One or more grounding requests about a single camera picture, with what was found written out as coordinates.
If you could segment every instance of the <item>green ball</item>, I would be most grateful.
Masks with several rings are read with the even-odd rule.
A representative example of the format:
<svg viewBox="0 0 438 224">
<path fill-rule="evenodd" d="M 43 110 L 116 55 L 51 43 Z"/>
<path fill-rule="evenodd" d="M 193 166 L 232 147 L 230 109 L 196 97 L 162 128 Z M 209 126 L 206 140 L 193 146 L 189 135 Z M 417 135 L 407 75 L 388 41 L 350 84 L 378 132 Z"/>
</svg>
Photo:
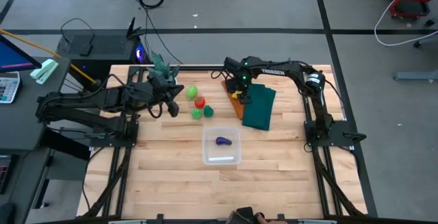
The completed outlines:
<svg viewBox="0 0 438 224">
<path fill-rule="evenodd" d="M 204 115 L 205 117 L 211 117 L 214 114 L 214 110 L 213 108 L 211 108 L 209 105 L 206 105 L 204 107 Z"/>
<path fill-rule="evenodd" d="M 192 111 L 193 119 L 200 119 L 202 115 L 203 115 L 203 113 L 200 109 L 198 109 L 198 108 L 193 109 L 193 111 Z"/>
<path fill-rule="evenodd" d="M 187 89 L 187 98 L 189 100 L 194 99 L 198 95 L 198 88 L 196 86 L 190 86 Z"/>
</svg>

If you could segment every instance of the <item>green figurine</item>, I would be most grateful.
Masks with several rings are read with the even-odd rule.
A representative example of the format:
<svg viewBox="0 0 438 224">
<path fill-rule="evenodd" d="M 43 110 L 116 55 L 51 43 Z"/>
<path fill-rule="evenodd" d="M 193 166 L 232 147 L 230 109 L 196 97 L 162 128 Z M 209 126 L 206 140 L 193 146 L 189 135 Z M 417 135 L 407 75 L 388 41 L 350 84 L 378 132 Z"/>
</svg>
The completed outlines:
<svg viewBox="0 0 438 224">
<path fill-rule="evenodd" d="M 211 108 L 209 105 L 206 105 L 204 107 L 204 115 L 205 117 L 211 117 L 214 114 L 214 110 L 213 108 Z"/>
<path fill-rule="evenodd" d="M 203 112 L 200 109 L 198 109 L 198 108 L 193 109 L 193 111 L 192 111 L 192 118 L 193 119 L 200 119 L 202 115 L 203 115 Z"/>
</svg>

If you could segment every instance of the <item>purple eggplant toy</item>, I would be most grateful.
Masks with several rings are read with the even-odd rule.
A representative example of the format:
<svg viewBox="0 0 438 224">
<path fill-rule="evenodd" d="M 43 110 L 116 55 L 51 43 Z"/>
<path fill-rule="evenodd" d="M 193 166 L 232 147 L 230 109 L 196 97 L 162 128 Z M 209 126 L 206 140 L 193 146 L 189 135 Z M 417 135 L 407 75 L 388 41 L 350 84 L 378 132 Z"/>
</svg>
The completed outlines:
<svg viewBox="0 0 438 224">
<path fill-rule="evenodd" d="M 217 137 L 216 144 L 217 145 L 232 145 L 233 142 L 231 142 L 231 140 L 226 139 L 224 137 Z"/>
</svg>

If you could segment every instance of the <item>black desk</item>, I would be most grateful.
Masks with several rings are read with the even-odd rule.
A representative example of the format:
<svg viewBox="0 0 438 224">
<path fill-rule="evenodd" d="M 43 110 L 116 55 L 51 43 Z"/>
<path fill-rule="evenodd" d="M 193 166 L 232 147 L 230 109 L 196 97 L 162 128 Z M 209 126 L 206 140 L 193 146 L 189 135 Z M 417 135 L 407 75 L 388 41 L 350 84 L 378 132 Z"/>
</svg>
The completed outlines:
<svg viewBox="0 0 438 224">
<path fill-rule="evenodd" d="M 44 62 L 47 58 L 35 58 Z M 44 132 L 42 124 L 37 123 L 36 99 L 48 92 L 60 91 L 67 74 L 70 59 L 56 59 L 59 66 L 44 85 L 37 84 L 29 74 L 21 72 L 22 88 L 13 104 L 1 104 L 0 115 L 0 153 L 17 154 L 18 161 L 13 168 L 10 181 L 0 205 L 12 202 L 16 206 L 15 223 L 24 223 L 29 213 L 36 190 L 49 159 L 50 149 L 37 147 Z"/>
</svg>

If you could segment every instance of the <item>calculator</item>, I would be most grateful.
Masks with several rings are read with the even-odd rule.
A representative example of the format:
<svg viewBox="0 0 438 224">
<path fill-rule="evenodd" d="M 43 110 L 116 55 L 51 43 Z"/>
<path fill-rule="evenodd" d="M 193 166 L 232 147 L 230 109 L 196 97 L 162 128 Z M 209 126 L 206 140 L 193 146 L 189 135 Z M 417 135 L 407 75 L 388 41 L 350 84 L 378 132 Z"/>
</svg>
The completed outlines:
<svg viewBox="0 0 438 224">
<path fill-rule="evenodd" d="M 20 73 L 0 73 L 0 104 L 12 103 L 20 87 Z"/>
</svg>

